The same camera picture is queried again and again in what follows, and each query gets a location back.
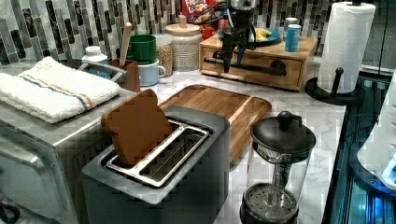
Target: banana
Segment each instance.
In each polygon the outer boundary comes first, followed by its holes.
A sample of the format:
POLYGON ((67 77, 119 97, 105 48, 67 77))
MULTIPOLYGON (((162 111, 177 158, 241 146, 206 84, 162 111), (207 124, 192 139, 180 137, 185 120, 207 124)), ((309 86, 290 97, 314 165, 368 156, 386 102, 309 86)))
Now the banana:
POLYGON ((265 36, 270 36, 270 35, 272 35, 271 31, 269 31, 269 30, 267 30, 267 29, 264 29, 264 28, 256 28, 255 31, 256 31, 256 34, 257 34, 257 33, 260 33, 260 34, 265 35, 265 36))
POLYGON ((269 30, 263 28, 256 28, 256 41, 262 42, 267 40, 267 36, 270 36, 272 33, 269 30))

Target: paper towel roll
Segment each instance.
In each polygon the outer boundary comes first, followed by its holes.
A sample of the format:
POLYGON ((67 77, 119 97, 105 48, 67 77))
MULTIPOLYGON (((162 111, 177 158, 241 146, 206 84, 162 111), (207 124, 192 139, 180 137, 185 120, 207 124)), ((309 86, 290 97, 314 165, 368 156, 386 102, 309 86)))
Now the paper towel roll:
POLYGON ((318 74, 318 86, 332 92, 335 69, 342 67, 337 93, 355 90, 361 61, 375 13, 375 6, 361 4, 353 7, 351 2, 332 4, 329 28, 318 74))

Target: dish towel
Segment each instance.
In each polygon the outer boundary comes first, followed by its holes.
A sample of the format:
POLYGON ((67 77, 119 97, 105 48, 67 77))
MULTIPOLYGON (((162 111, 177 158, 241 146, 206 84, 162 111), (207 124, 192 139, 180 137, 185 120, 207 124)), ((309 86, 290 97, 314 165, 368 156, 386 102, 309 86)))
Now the dish towel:
POLYGON ((117 83, 51 57, 17 76, 0 73, 0 100, 48 123, 88 111, 119 92, 117 83))

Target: marble countertop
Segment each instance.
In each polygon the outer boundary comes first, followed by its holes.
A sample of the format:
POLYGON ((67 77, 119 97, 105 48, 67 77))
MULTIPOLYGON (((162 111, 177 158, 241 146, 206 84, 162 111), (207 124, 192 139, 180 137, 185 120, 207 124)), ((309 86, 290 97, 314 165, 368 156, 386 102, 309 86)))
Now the marble countertop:
MULTIPOLYGON (((313 73, 308 77, 313 77, 319 69, 319 59, 315 59, 314 62, 313 73)), ((174 72, 171 77, 161 78, 157 85, 148 88, 154 90, 159 101, 162 102, 183 88, 194 84, 240 92, 268 100, 273 106, 271 116, 276 116, 280 111, 289 110, 303 118, 303 124, 315 134, 317 144, 312 150, 299 201, 298 223, 321 223, 346 107, 327 105, 317 101, 308 96, 304 89, 300 92, 283 91, 261 85, 204 76, 198 71, 174 72)), ((239 207, 247 186, 247 167, 248 148, 239 161, 231 167, 229 195, 216 218, 216 224, 241 223, 239 207)))

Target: tile backsplash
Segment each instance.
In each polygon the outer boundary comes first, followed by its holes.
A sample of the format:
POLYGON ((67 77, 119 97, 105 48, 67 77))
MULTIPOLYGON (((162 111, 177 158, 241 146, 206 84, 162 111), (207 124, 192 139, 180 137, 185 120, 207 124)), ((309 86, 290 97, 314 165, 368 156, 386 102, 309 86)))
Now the tile backsplash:
MULTIPOLYGON (((136 35, 164 33, 178 21, 180 6, 179 0, 2 0, 0 64, 45 56, 79 59, 90 45, 116 58, 125 22, 136 35)), ((254 25, 282 32, 285 18, 296 17, 302 35, 318 38, 320 55, 330 8, 329 0, 260 0, 254 25)))

